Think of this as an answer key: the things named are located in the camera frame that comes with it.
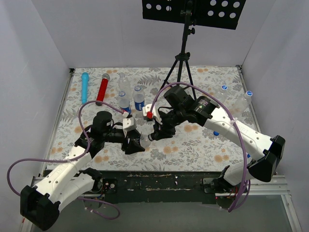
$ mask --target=microphone head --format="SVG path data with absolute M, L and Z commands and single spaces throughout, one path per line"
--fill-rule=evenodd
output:
M 108 81 L 110 81 L 111 78 L 107 73 L 105 73 L 102 75 L 102 79 L 107 79 Z
M 89 74 L 86 72 L 83 72 L 82 74 L 82 80 L 86 80 L 86 81 L 89 81 Z

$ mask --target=tabletop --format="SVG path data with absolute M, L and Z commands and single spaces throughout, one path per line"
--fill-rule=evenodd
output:
M 230 107 L 244 93 L 244 88 L 235 67 L 190 67 L 194 85 L 211 95 L 223 83 L 229 88 L 225 105 Z M 81 75 L 89 73 L 88 100 L 97 98 L 102 75 L 108 73 L 108 82 L 104 101 L 119 108 L 117 103 L 119 73 L 124 73 L 131 82 L 133 89 L 136 84 L 142 86 L 145 92 L 145 104 L 152 103 L 170 68 L 80 68 L 76 69 L 66 97 L 59 126 L 50 148 L 49 159 L 61 160 L 70 151 L 79 138 L 82 129 L 78 122 L 78 111 L 81 103 Z M 177 79 L 177 69 L 172 73 L 169 82 Z M 189 83 L 186 70 L 182 72 L 182 81 Z M 163 92 L 157 106 L 169 106 L 163 98 Z M 153 122 L 146 122 L 140 111 L 131 102 L 132 114 L 136 118 L 138 131 L 142 134 L 153 132 Z M 107 106 L 87 105 L 82 112 L 84 126 L 92 124 L 98 111 L 108 111 L 115 122 L 122 121 L 122 116 Z M 247 109 L 239 120 L 257 130 L 254 117 Z M 145 152 L 125 155 L 120 144 L 106 143 L 105 147 L 84 168 L 113 171 L 221 171 L 225 166 L 239 163 L 243 160 L 241 148 L 223 136 L 214 136 L 213 131 L 198 124 L 184 122 L 176 127 L 173 138 L 153 141 Z M 51 170 L 57 164 L 48 163 L 46 169 Z

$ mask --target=clear plastic bottle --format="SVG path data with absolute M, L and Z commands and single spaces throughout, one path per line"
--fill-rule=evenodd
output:
M 131 100 L 132 99 L 131 84 L 123 72 L 119 74 L 118 85 L 119 85 L 119 91 L 121 90 L 124 91 L 128 99 Z
M 141 89 L 140 85 L 136 85 L 133 90 L 133 100 L 135 104 L 135 109 L 142 111 L 145 106 L 145 93 Z
M 130 100 L 124 91 L 119 91 L 118 104 L 121 109 L 131 114 L 132 111 L 131 111 L 131 106 L 130 106 Z
M 247 91 L 244 95 L 241 95 L 229 110 L 233 117 L 239 118 L 241 114 L 248 108 L 251 103 L 252 92 Z
M 227 86 L 222 85 L 214 94 L 214 97 L 218 99 L 221 103 L 224 103 L 228 96 Z
M 148 148 L 151 144 L 151 141 L 150 139 L 148 138 L 147 135 L 144 135 L 144 134 L 141 134 L 140 135 L 140 145 L 143 147 L 143 148 Z

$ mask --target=red microphone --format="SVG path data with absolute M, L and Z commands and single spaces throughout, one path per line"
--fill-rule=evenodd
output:
M 110 76 L 107 73 L 102 75 L 102 81 L 101 81 L 100 89 L 98 91 L 97 101 L 102 102 L 104 100 L 105 91 L 106 91 L 107 83 L 109 80 L 110 80 Z M 96 105 L 101 106 L 103 104 L 96 102 Z

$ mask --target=microphone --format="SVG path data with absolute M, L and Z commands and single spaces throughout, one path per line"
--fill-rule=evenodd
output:
M 82 74 L 82 104 L 87 102 L 89 74 Z
M 105 91 L 106 91 L 107 83 L 109 80 L 110 80 L 110 76 L 107 73 L 102 75 L 102 81 L 101 81 L 100 89 L 98 91 L 97 101 L 102 102 L 104 100 Z M 101 106 L 102 103 L 96 102 L 96 105 Z

